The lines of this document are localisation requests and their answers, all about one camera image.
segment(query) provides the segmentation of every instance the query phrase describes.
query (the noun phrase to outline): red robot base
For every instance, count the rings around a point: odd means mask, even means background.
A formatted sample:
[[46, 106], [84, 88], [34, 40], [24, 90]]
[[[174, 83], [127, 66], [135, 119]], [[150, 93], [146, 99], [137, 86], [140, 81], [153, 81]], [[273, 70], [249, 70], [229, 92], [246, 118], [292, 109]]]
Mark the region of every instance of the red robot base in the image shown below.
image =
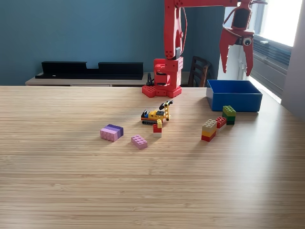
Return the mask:
[[148, 97], [167, 96], [174, 98], [182, 93], [181, 71], [183, 57], [177, 60], [154, 60], [154, 86], [145, 85], [142, 92]]

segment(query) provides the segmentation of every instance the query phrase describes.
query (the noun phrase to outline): red lego brick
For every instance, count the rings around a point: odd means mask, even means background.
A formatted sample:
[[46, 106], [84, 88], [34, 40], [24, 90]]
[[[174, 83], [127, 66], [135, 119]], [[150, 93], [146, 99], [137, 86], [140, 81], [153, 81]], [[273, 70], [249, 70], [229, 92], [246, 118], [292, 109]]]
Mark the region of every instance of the red lego brick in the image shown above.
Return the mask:
[[156, 91], [157, 91], [156, 86], [145, 85], [145, 86], [142, 87], [142, 93], [147, 95], [150, 98], [153, 98], [153, 97], [156, 96]]
[[216, 131], [211, 137], [201, 136], [201, 140], [210, 142], [216, 136]]
[[167, 92], [167, 96], [170, 98], [174, 98], [182, 93], [182, 88], [179, 86], [175, 90], [171, 92]]
[[157, 124], [153, 124], [152, 126], [154, 133], [162, 133], [162, 128], [158, 128]]
[[220, 129], [221, 127], [223, 127], [227, 123], [227, 119], [223, 118], [223, 117], [218, 117], [216, 119], [216, 121], [217, 121], [217, 129]]

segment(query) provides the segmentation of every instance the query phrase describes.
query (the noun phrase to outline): green lego brick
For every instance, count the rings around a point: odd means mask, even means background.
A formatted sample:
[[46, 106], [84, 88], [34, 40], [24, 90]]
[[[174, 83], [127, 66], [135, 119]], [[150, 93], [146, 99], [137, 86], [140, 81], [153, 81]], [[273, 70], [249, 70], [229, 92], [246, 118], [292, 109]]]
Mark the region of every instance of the green lego brick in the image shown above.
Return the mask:
[[223, 112], [223, 118], [226, 118], [227, 121], [235, 121], [235, 116], [227, 116], [225, 112]]
[[227, 121], [227, 125], [234, 125], [235, 121]]
[[224, 106], [223, 112], [225, 112], [228, 117], [236, 117], [236, 111], [231, 106]]

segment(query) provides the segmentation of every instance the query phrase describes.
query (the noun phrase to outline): black shelf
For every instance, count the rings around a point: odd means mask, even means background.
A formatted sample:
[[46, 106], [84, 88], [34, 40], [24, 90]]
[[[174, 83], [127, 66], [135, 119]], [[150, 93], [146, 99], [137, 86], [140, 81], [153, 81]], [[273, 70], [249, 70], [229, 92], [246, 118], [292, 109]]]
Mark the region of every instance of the black shelf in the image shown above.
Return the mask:
[[100, 62], [88, 69], [87, 62], [42, 62], [43, 74], [36, 79], [142, 80], [143, 63]]

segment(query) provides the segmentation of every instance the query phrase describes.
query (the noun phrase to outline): yellow toy excavator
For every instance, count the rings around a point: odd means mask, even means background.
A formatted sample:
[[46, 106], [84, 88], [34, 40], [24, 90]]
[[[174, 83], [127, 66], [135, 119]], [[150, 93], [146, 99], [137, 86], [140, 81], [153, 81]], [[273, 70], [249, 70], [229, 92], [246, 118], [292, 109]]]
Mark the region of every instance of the yellow toy excavator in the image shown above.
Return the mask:
[[166, 101], [165, 103], [161, 104], [161, 106], [159, 107], [159, 111], [154, 110], [154, 111], [147, 112], [147, 110], [145, 110], [141, 115], [142, 123], [145, 125], [153, 125], [153, 124], [157, 123], [158, 119], [160, 119], [162, 122], [164, 119], [169, 121], [171, 119], [171, 116], [170, 116], [170, 105], [171, 104], [173, 104], [173, 100]]

